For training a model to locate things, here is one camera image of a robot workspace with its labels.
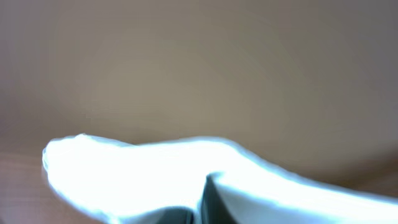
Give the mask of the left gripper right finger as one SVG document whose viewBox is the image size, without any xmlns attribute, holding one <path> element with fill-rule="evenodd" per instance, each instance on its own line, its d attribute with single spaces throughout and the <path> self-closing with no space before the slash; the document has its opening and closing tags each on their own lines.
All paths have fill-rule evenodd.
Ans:
<svg viewBox="0 0 398 224">
<path fill-rule="evenodd" d="M 215 179 L 220 175 L 215 172 L 206 176 L 201 202 L 202 224 L 238 224 L 216 189 Z"/>
</svg>

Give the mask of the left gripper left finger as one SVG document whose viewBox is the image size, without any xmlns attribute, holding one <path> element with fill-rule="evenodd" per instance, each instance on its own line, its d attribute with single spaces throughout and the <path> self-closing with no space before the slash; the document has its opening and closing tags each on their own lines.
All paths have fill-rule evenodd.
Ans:
<svg viewBox="0 0 398 224">
<path fill-rule="evenodd" d="M 146 224 L 193 224 L 192 211 L 186 208 L 169 207 L 152 212 Z"/>
</svg>

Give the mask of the white t-shirt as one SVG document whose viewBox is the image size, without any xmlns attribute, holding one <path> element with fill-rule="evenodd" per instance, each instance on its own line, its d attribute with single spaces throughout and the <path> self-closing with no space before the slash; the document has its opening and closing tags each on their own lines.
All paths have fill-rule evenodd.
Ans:
<svg viewBox="0 0 398 224">
<path fill-rule="evenodd" d="M 202 223 L 206 176 L 239 224 L 396 223 L 397 200 L 307 179 L 215 137 L 132 145 L 79 134 L 51 140 L 42 166 L 51 189 L 104 223 L 146 223 L 162 208 Z"/>
</svg>

